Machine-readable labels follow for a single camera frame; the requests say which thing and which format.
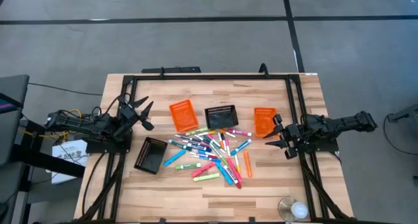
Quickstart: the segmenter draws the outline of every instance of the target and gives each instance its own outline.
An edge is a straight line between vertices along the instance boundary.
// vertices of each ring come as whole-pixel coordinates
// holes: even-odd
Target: wooden tabletop
[[[115,96],[120,94],[123,74],[109,74],[104,87],[101,108],[106,109]],[[309,114],[327,115],[327,109],[317,75],[301,74],[303,94]],[[293,88],[296,105],[297,94]],[[278,213],[278,203],[284,197],[292,197],[306,203],[302,172],[297,158],[287,160],[284,150],[267,146],[265,142],[275,140],[251,137],[253,143],[249,152],[253,177],[248,178],[244,154],[238,153],[244,179],[242,189],[229,186],[224,178],[194,182],[194,170],[175,170],[175,165],[207,161],[192,158],[186,154],[176,162],[164,167],[157,175],[133,168],[144,139],[147,136],[167,141],[173,139],[176,130],[170,115],[169,105],[191,99],[199,121],[199,127],[206,127],[204,109],[233,104],[238,114],[237,129],[254,132],[253,109],[274,107],[283,118],[283,125],[292,123],[289,101],[284,80],[141,80],[138,82],[137,96],[150,98],[140,107],[142,110],[154,101],[150,121],[153,131],[146,131],[140,123],[133,127],[131,151],[127,154],[118,206],[117,222],[159,221],[248,221],[253,216],[257,221],[282,221]],[[109,111],[116,114],[115,104]],[[235,148],[248,137],[230,138]],[[179,149],[169,145],[164,161],[178,153]],[[74,218],[81,216],[82,197],[91,170],[99,155],[88,159],[86,172],[78,197]],[[346,183],[340,163],[329,153],[317,153],[323,186],[334,202],[347,215],[352,216]],[[86,208],[91,205],[103,187],[107,155],[99,163],[86,197]],[[206,173],[216,173],[211,168]],[[313,189],[317,216],[320,216],[317,193]],[[113,191],[109,193],[105,217],[110,215]]]

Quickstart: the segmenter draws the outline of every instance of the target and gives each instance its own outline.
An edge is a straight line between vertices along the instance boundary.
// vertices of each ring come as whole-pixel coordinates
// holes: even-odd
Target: black basket
[[[234,105],[204,109],[209,129],[222,129],[238,125],[238,116]]]
[[[147,136],[133,167],[145,172],[157,174],[166,149],[166,142]]]

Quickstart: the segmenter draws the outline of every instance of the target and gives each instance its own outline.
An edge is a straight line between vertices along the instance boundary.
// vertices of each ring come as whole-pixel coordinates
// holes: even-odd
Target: white paper
[[[52,147],[52,156],[64,159],[72,163],[75,163],[72,160],[74,159],[76,161],[76,164],[82,165],[83,167],[87,165],[87,142],[84,142],[83,140],[75,140],[70,142],[64,142],[61,144],[61,146]],[[62,182],[66,182],[75,178],[74,176],[69,176],[66,174],[57,174],[57,176],[55,176],[56,174],[56,172],[51,172],[52,184],[60,184]]]

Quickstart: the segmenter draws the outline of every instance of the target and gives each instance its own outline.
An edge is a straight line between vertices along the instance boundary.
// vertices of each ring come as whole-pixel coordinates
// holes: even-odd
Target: yellow cable
[[[69,110],[69,112],[77,112],[78,113],[78,117],[81,119],[81,111],[79,110],[79,109],[72,109],[72,110]],[[25,134],[27,134],[27,135],[31,135],[31,136],[33,136],[33,133],[30,133],[30,132],[28,132],[28,131],[25,131],[25,130],[23,130],[22,129],[22,131],[25,133]],[[61,136],[63,136],[64,137],[64,140],[67,140],[67,134],[69,134],[69,132],[68,131],[65,131],[63,134],[61,134],[61,135],[38,135],[38,136],[40,136],[40,137],[43,137],[43,138],[57,138],[57,137],[61,137]]]

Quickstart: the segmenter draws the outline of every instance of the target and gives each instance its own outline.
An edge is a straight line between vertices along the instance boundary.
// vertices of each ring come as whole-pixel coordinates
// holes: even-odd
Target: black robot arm
[[[322,145],[335,143],[337,136],[342,132],[350,130],[371,132],[378,127],[371,115],[363,111],[354,116],[338,119],[311,114],[302,117],[302,119],[301,125],[293,123],[283,127],[281,116],[275,115],[273,122],[276,126],[273,132],[266,135],[265,138],[280,133],[280,140],[266,144],[286,148],[286,158],[291,159],[297,156],[298,151],[309,153]]]
[[[153,102],[151,102],[140,114],[135,108],[139,107],[148,97],[135,102],[128,102],[124,95],[117,100],[121,103],[120,116],[112,117],[105,112],[92,118],[76,118],[68,115],[66,111],[58,110],[50,113],[45,123],[47,131],[74,131],[84,133],[101,140],[120,142],[130,131],[132,126],[141,121],[146,130],[152,130],[154,126],[147,121]]]

